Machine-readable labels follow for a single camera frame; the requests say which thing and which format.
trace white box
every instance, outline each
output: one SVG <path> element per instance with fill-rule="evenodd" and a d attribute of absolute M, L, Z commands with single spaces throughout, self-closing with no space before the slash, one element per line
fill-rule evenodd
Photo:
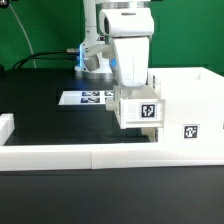
<path fill-rule="evenodd" d="M 13 114 L 0 116 L 0 146 L 3 146 L 15 129 Z"/>
<path fill-rule="evenodd" d="M 111 107 L 121 129 L 163 127 L 164 101 L 156 97 L 153 89 L 135 90 L 131 98 L 122 96 L 121 91 L 121 87 L 114 86 Z"/>
<path fill-rule="evenodd" d="M 148 82 L 165 101 L 164 127 L 154 129 L 153 141 L 224 143 L 222 76 L 205 68 L 155 68 L 148 70 Z"/>

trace black tabletop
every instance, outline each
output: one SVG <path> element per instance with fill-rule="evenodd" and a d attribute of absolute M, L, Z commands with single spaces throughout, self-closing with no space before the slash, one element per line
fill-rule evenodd
<path fill-rule="evenodd" d="M 59 106 L 64 90 L 112 90 L 115 81 L 79 79 L 71 69 L 17 69 L 0 77 L 0 112 L 14 113 L 6 145 L 147 142 L 140 129 L 121 130 L 105 105 Z"/>
<path fill-rule="evenodd" d="M 119 130 L 104 106 L 57 105 L 64 89 L 112 86 L 112 81 L 77 80 L 70 70 L 8 71 L 0 78 L 0 108 L 15 114 L 16 132 L 7 145 L 147 141 L 139 130 Z M 223 166 L 0 173 L 0 224 L 223 220 Z"/>

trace metal part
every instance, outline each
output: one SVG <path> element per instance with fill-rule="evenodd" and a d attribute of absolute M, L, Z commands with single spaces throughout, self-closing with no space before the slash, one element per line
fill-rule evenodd
<path fill-rule="evenodd" d="M 9 5 L 9 1 L 8 0 L 0 0 L 0 7 L 2 8 L 6 8 Z"/>
<path fill-rule="evenodd" d="M 99 59 L 98 59 L 97 55 L 93 55 L 91 57 L 84 58 L 84 63 L 85 63 L 85 66 L 87 67 L 87 69 L 91 72 L 100 68 L 100 63 L 99 63 Z"/>
<path fill-rule="evenodd" d="M 74 55 L 74 54 L 79 54 L 79 49 L 76 49 L 76 48 L 68 48 L 67 49 L 67 54 L 72 54 L 72 55 Z"/>
<path fill-rule="evenodd" d="M 76 77 L 84 79 L 93 79 L 93 80 L 113 80 L 114 75 L 112 73 L 93 73 L 93 72 L 83 72 L 75 71 Z"/>

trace white card with markers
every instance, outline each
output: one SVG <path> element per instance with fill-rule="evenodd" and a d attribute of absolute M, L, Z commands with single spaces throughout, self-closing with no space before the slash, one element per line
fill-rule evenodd
<path fill-rule="evenodd" d="M 112 90 L 64 91 L 59 105 L 104 105 L 107 98 L 113 98 Z"/>

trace green background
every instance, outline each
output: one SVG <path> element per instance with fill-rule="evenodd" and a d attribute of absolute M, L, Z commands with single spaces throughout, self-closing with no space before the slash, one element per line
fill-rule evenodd
<path fill-rule="evenodd" d="M 84 38 L 82 0 L 11 2 L 34 52 L 78 47 Z M 203 66 L 224 73 L 224 1 L 151 2 L 155 34 L 150 67 Z M 0 63 L 7 69 L 30 55 L 10 8 L 0 9 Z M 37 61 L 38 67 L 74 66 L 70 61 Z"/>

